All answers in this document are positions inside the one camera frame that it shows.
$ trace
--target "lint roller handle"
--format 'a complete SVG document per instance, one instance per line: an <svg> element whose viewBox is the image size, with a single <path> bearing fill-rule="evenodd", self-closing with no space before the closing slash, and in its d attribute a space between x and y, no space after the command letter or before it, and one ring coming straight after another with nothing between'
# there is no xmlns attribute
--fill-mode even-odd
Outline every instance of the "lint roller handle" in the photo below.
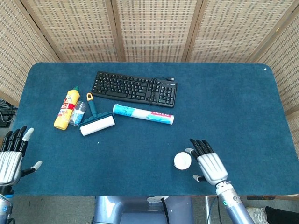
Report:
<svg viewBox="0 0 299 224"><path fill-rule="evenodd" d="M86 96L87 96L87 102L88 102L90 111L93 114L93 117L96 118L97 117L97 110L95 109L95 104L94 104L94 101L93 101L93 96L92 96L92 94L90 92Z"/></svg>

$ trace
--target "lint roller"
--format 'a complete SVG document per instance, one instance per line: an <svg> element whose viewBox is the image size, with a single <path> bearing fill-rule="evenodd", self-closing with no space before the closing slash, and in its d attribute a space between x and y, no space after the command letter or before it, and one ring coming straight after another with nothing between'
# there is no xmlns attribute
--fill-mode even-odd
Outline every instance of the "lint roller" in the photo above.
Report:
<svg viewBox="0 0 299 224"><path fill-rule="evenodd" d="M113 113L124 115L132 118L139 118L144 120L151 120L155 122L160 122L168 125L172 125L174 116L166 113L159 113L154 111L146 111L133 107L122 106L115 104L113 107Z"/></svg>
<svg viewBox="0 0 299 224"><path fill-rule="evenodd" d="M79 124L79 128L83 136L115 125L113 113L105 112L97 114L92 94L88 93L86 96L92 116Z"/></svg>

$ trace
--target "black keyboard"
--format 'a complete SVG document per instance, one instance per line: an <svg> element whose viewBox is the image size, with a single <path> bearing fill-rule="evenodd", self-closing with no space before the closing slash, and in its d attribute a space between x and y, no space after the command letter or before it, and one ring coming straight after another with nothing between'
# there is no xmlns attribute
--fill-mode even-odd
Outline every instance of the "black keyboard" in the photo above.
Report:
<svg viewBox="0 0 299 224"><path fill-rule="evenodd" d="M177 83L161 78L148 78L98 71L92 94L122 101L174 107Z"/></svg>

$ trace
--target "wicker panel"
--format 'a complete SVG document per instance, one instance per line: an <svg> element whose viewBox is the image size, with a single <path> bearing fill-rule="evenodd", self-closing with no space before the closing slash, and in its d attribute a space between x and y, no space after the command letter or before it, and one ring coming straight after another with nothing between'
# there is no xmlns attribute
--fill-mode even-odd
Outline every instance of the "wicker panel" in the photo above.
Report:
<svg viewBox="0 0 299 224"><path fill-rule="evenodd" d="M209 0L190 61L247 61L292 2Z"/></svg>
<svg viewBox="0 0 299 224"><path fill-rule="evenodd" d="M288 123L295 144L296 153L299 158L299 116L288 120Z"/></svg>
<svg viewBox="0 0 299 224"><path fill-rule="evenodd" d="M272 68L285 111L299 106L299 15L257 62Z"/></svg>
<svg viewBox="0 0 299 224"><path fill-rule="evenodd" d="M64 61L117 61L104 0L24 0Z"/></svg>
<svg viewBox="0 0 299 224"><path fill-rule="evenodd" d="M11 0L0 1L0 26L0 91L17 104L30 67L55 58Z"/></svg>
<svg viewBox="0 0 299 224"><path fill-rule="evenodd" d="M127 61L181 61L195 5L196 0L118 0Z"/></svg>

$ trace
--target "yellow bottle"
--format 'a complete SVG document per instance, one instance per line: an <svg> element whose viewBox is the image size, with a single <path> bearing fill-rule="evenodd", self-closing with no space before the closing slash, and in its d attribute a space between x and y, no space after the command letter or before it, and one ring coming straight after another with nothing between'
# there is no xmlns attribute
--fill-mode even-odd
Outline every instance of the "yellow bottle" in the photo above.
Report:
<svg viewBox="0 0 299 224"><path fill-rule="evenodd" d="M79 87L77 86L75 86L73 90L67 92L64 103L62 104L54 122L54 127L62 130L67 128L71 119L71 113L73 112L79 97Z"/></svg>

